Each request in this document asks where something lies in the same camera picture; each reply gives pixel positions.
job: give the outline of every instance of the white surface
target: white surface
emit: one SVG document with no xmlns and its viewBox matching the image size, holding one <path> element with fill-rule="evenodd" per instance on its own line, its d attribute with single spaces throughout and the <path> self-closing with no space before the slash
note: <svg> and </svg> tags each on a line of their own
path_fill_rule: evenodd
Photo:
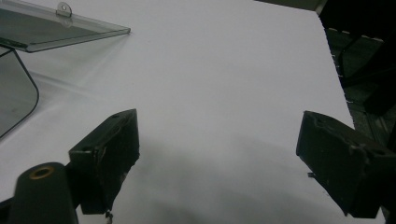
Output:
<svg viewBox="0 0 396 224">
<path fill-rule="evenodd" d="M 295 155 L 303 111 L 352 125 L 315 12 L 248 0 L 67 3 L 133 33 L 21 53 L 41 98 L 0 142 L 0 200 L 23 171 L 66 164 L 100 122 L 137 108 L 141 159 L 115 223 L 384 222 L 344 217 Z"/>
</svg>

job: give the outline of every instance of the white table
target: white table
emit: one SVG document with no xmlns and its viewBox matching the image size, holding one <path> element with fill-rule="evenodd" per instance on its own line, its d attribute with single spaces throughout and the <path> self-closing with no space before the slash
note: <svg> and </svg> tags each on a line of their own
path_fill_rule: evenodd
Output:
<svg viewBox="0 0 396 224">
<path fill-rule="evenodd" d="M 67 164 L 99 123 L 136 108 L 141 159 L 115 223 L 384 222 L 344 217 L 295 155 L 305 110 L 352 126 L 315 12 L 250 0 L 67 3 L 132 33 L 20 54 L 41 98 L 0 141 L 0 200 L 23 171 Z"/>
</svg>

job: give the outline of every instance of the metal hole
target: metal hole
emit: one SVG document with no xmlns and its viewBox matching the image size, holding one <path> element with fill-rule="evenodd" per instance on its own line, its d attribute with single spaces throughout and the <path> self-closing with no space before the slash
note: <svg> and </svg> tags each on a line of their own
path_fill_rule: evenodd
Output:
<svg viewBox="0 0 396 224">
<path fill-rule="evenodd" d="M 42 166 L 35 169 L 32 173 L 30 173 L 29 178 L 33 180 L 42 179 L 51 175 L 53 172 L 54 169 L 52 166 Z"/>
<path fill-rule="evenodd" d="M 318 120 L 317 120 L 317 126 L 318 126 L 319 128 L 323 128 L 323 127 L 324 127 L 324 122 L 323 122 L 323 120 L 318 119 Z"/>
<path fill-rule="evenodd" d="M 92 147 L 84 147 L 81 149 L 81 151 L 91 151 Z"/>
</svg>

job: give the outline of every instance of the black metal block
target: black metal block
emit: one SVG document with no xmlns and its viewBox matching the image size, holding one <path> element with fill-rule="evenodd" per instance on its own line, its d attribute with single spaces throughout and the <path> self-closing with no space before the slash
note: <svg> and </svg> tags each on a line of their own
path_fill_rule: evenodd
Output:
<svg viewBox="0 0 396 224">
<path fill-rule="evenodd" d="M 67 165 L 74 204 L 84 214 L 103 214 L 139 158 L 136 110 L 106 119 L 69 151 Z"/>
<path fill-rule="evenodd" d="M 9 210 L 8 224 L 77 224 L 64 166 L 48 162 L 21 174 Z"/>
<path fill-rule="evenodd" d="M 374 218 L 394 180 L 396 155 L 342 122 L 305 111 L 297 155 L 345 214 Z"/>
</svg>

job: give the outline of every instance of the transparent acrylic sheet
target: transparent acrylic sheet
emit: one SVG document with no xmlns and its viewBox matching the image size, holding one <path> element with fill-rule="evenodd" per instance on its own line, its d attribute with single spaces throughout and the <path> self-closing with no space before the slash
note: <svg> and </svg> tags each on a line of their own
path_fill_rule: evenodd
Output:
<svg viewBox="0 0 396 224">
<path fill-rule="evenodd" d="M 32 113 L 38 89 L 15 49 L 0 47 L 0 137 Z"/>
<path fill-rule="evenodd" d="M 22 1 L 0 0 L 0 45 L 26 52 L 124 35 L 131 29 Z"/>
</svg>

